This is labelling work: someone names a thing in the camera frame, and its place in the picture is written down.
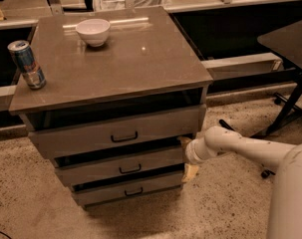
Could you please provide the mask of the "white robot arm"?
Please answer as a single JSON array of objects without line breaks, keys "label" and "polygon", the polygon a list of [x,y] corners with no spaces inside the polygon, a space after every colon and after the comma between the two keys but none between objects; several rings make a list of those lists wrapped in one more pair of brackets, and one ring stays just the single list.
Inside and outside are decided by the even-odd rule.
[{"label": "white robot arm", "polygon": [[234,152],[275,173],[267,239],[302,239],[302,143],[299,145],[244,137],[221,126],[196,139],[179,139],[185,158],[183,181],[194,178],[197,166]]}]

